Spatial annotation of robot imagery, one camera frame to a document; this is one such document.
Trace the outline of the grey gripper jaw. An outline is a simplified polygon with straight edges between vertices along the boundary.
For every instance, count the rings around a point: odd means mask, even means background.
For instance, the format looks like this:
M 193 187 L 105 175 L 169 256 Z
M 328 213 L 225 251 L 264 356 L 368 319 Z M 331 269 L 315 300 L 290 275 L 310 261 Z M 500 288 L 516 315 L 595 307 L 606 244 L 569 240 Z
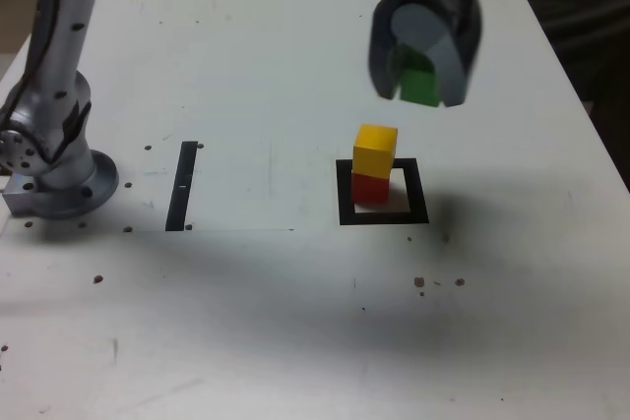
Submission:
M 431 64 L 436 88 L 448 106 L 465 102 L 481 37 L 477 0 L 435 0 L 434 5 L 407 3 L 398 8 L 391 28 L 408 53 Z
M 374 9 L 368 52 L 370 79 L 377 94 L 392 100 L 402 75 L 406 35 L 404 0 L 381 0 Z

